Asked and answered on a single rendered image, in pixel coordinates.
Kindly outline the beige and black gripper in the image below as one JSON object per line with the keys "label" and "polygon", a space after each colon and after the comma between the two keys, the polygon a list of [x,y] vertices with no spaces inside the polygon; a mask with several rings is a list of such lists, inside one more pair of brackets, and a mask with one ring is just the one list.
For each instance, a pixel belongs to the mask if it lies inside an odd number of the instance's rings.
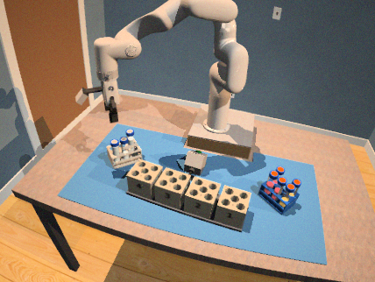
{"label": "beige and black gripper", "polygon": [[[119,95],[118,95],[118,88],[117,88],[117,78],[111,80],[97,80],[101,81],[102,87],[102,94],[104,99],[104,107],[105,111],[110,111],[110,123],[118,122],[118,114],[117,114],[117,105],[120,104],[119,102]],[[111,87],[112,86],[112,87]],[[110,104],[111,103],[111,104]]]}

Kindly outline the clear conical tube with red liquid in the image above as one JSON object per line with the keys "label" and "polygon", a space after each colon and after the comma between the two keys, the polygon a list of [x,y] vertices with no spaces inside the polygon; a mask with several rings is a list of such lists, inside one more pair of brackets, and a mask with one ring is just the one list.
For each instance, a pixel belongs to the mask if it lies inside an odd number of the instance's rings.
{"label": "clear conical tube with red liquid", "polygon": [[[279,177],[279,173],[276,171],[270,171],[268,180],[266,182],[266,186],[269,188],[273,188],[276,179]],[[264,189],[264,191],[269,194],[270,192],[267,189]]]}

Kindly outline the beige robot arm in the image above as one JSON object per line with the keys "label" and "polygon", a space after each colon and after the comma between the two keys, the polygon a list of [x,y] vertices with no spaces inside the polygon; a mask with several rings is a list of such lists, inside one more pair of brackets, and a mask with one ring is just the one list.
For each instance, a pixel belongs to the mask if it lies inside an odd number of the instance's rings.
{"label": "beige robot arm", "polygon": [[236,42],[237,5],[231,0],[169,0],[125,26],[114,39],[97,39],[96,76],[100,80],[118,77],[117,60],[137,58],[141,53],[139,40],[167,32],[188,16],[212,21],[215,27],[214,55],[220,61],[209,71],[209,108],[203,127],[212,133],[224,133],[230,128],[231,94],[244,88],[249,59],[246,49]]}

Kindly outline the light blue bench mat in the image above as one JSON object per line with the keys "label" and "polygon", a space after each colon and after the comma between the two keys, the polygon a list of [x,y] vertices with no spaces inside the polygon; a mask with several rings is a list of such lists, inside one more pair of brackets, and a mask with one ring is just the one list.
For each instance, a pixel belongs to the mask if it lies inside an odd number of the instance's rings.
{"label": "light blue bench mat", "polygon": [[[322,213],[314,165],[254,152],[253,162],[213,153],[208,154],[200,176],[223,187],[234,187],[251,193],[242,232],[227,229],[126,194],[126,175],[136,164],[114,169],[106,146],[112,139],[120,143],[125,131],[134,130],[134,139],[142,150],[142,160],[184,172],[187,153],[183,147],[186,137],[117,123],[77,170],[58,196],[155,229],[215,243],[235,249],[248,250],[275,257],[289,258],[327,265]],[[283,215],[259,195],[261,184],[276,171],[285,168],[282,177],[287,184],[301,181],[295,204]]]}

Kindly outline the blue tube rack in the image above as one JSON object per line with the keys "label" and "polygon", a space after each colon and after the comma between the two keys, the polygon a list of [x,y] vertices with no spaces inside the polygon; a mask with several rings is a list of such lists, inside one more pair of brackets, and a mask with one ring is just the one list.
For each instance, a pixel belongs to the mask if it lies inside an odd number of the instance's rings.
{"label": "blue tube rack", "polygon": [[[274,189],[276,187],[276,184],[274,184],[273,188],[269,188],[266,186],[266,182],[261,184],[261,187],[259,189],[258,195],[264,199],[268,204],[270,204],[275,210],[277,210],[281,215],[283,215],[288,209],[290,209],[295,202],[297,201],[300,194],[296,193],[295,196],[291,196],[289,201],[282,200],[282,194],[284,193],[285,189],[283,188],[283,191],[281,194],[274,193]],[[267,194],[264,189],[267,189],[270,193]],[[274,200],[272,198],[272,195],[276,196],[278,200]],[[286,206],[282,207],[279,202],[282,201]],[[282,212],[283,211],[283,212]]]}

